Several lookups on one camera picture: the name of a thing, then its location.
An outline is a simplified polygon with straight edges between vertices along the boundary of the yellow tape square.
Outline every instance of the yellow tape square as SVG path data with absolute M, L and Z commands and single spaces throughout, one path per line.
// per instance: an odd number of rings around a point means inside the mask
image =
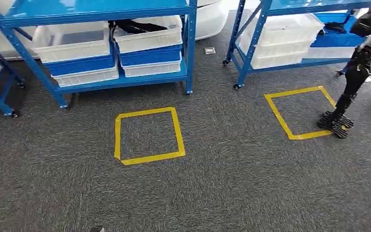
M 274 102 L 272 101 L 272 98 L 279 98 L 299 93 L 307 93 L 312 91 L 322 91 L 324 96 L 327 98 L 327 100 L 332 104 L 332 106 L 335 108 L 336 102 L 332 99 L 332 97 L 329 95 L 329 93 L 326 91 L 326 89 L 323 86 L 317 86 L 317 87 L 311 87 L 311 88 L 303 88 L 303 89 L 297 89 L 297 90 L 291 90 L 281 93 L 273 93 L 273 94 L 264 94 L 265 99 L 267 100 L 268 104 L 270 105 L 272 111 L 274 112 L 275 116 L 277 117 L 279 124 L 281 124 L 281 127 L 285 130 L 286 134 L 288 135 L 288 138 L 290 140 L 303 140 L 303 139 L 311 139 L 316 138 L 320 136 L 330 135 L 332 132 L 328 130 L 321 130 L 317 132 L 310 132 L 305 134 L 298 134 L 293 135 L 291 130 L 289 129 L 288 125 L 286 124 L 285 120 L 282 118 L 281 114 L 279 113 L 278 109 L 276 108 Z
M 175 137 L 176 137 L 177 145 L 178 145 L 178 151 L 160 154 L 160 155 L 153 155 L 153 156 L 122 160 L 120 157 L 121 120 L 126 117 L 135 117 L 135 116 L 150 115 L 150 114 L 157 114 L 157 113 L 164 113 L 164 112 L 171 112 L 171 117 L 172 117 L 172 121 L 174 124 Z M 175 110 L 174 107 L 165 107 L 165 108 L 159 108 L 159 109 L 153 109 L 153 110 L 143 110 L 143 111 L 137 111 L 137 112 L 132 112 L 132 113 L 119 114 L 116 118 L 115 133 L 116 133 L 116 145 L 114 147 L 114 157 L 120 160 L 124 165 L 152 162 L 152 161 L 157 161 L 157 160 L 166 160 L 166 159 L 172 159 L 175 157 L 186 155 L 184 151 L 183 137 L 181 135 L 181 130 L 180 130 L 180 123 L 178 122 L 177 111 Z

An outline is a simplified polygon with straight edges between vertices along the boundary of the white plastic bin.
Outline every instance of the white plastic bin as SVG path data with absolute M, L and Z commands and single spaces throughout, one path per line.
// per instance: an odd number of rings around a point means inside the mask
M 42 63 L 106 56 L 110 32 L 105 22 L 38 26 L 32 50 Z
M 311 47 L 304 58 L 350 58 L 354 51 L 354 47 Z
M 291 55 L 285 56 L 277 56 L 277 57 L 264 57 L 264 58 L 256 58 L 253 57 L 251 60 L 251 66 L 253 69 L 264 69 L 276 66 L 283 66 L 288 64 L 297 64 L 301 63 L 303 56 L 306 53 L 295 53 Z
M 154 74 L 163 74 L 163 73 L 175 73 L 181 70 L 181 54 L 179 61 L 170 61 L 162 63 L 153 63 L 153 64 L 142 64 L 142 65 L 131 65 L 125 66 L 124 73 L 126 77 L 136 77 L 136 76 L 147 76 Z
M 258 13 L 245 33 L 253 36 L 257 21 L 261 12 Z M 268 17 L 263 27 L 258 44 L 278 45 L 295 42 L 314 41 L 324 24 L 314 14 L 294 14 Z
M 269 46 L 257 44 L 255 48 L 255 52 L 254 52 L 254 57 L 266 58 L 266 57 L 292 55 L 296 53 L 307 53 L 309 46 L 311 46 L 314 40 L 315 39 L 310 40 L 310 41 L 304 41 L 304 42 L 296 42 L 296 43 L 289 43 L 289 44 L 287 43 L 287 44 L 280 44 L 280 45 L 269 45 Z M 243 33 L 241 35 L 240 48 L 245 54 L 247 54 L 248 52 L 250 42 L 251 42 L 251 37 Z
M 108 69 L 100 69 L 87 72 L 77 72 L 68 75 L 52 76 L 60 87 L 88 84 L 99 81 L 107 81 L 119 78 L 117 64 Z
M 120 53 L 137 52 L 159 47 L 182 44 L 181 28 L 183 27 L 178 15 L 137 18 L 138 23 L 152 23 L 166 27 L 167 30 L 153 31 L 141 34 L 128 34 L 116 28 L 114 39 L 119 45 Z

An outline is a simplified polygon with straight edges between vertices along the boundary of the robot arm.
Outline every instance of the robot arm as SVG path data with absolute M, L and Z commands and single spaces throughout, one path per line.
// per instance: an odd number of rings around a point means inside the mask
M 351 32 L 360 36 L 371 34 L 371 10 L 352 26 Z M 317 123 L 318 127 L 332 131 L 339 138 L 346 138 L 348 135 L 342 126 L 353 127 L 353 122 L 344 116 L 344 113 L 371 74 L 371 35 L 363 44 L 355 48 L 346 67 L 345 91 L 339 98 L 335 111 L 327 111 Z

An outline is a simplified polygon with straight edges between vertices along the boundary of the shelf shelf board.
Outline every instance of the shelf shelf board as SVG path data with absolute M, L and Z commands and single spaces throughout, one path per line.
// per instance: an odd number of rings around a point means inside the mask
M 371 0 L 273 0 L 268 16 L 370 8 Z
M 276 66 L 264 69 L 250 69 L 248 70 L 250 73 L 259 73 L 259 72 L 268 72 L 268 71 L 275 71 L 275 70 L 285 70 L 285 69 L 296 69 L 296 68 L 305 68 L 305 67 L 312 67 L 318 65 L 326 65 L 326 64 L 337 64 L 337 63 L 347 63 L 349 58 L 330 58 L 330 59 L 303 59 L 301 63 L 298 64 L 290 64 L 284 66 Z
M 185 15 L 190 10 L 186 0 L 16 0 L 1 21 L 24 27 Z
M 94 82 L 89 84 L 69 86 L 69 87 L 56 87 L 56 91 L 62 94 L 78 93 L 85 91 L 93 91 L 107 88 L 129 87 L 129 86 L 142 86 L 160 83 L 170 83 L 188 80 L 187 66 L 184 60 L 181 62 L 181 71 L 149 76 L 125 77 L 124 72 L 120 70 L 119 78 L 109 81 Z

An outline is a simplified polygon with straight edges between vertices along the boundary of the blue plastic bin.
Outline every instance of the blue plastic bin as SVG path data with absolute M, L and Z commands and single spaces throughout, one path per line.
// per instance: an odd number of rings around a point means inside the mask
M 179 44 L 174 46 L 160 47 L 150 50 L 143 50 L 123 54 L 120 54 L 117 47 L 117 52 L 119 53 L 121 66 L 126 67 L 132 65 L 179 61 L 181 59 L 180 58 L 181 47 L 182 44 Z
M 110 54 L 107 56 L 45 63 L 44 66 L 53 76 L 112 68 L 115 66 L 113 44 L 110 44 Z
M 328 22 L 344 22 L 346 13 L 320 13 L 315 14 L 323 23 Z M 356 47 L 363 43 L 366 38 L 349 33 L 350 28 L 356 22 L 356 18 L 351 16 L 344 28 L 346 34 L 341 34 L 332 30 L 325 30 L 325 35 L 317 36 L 311 47 Z

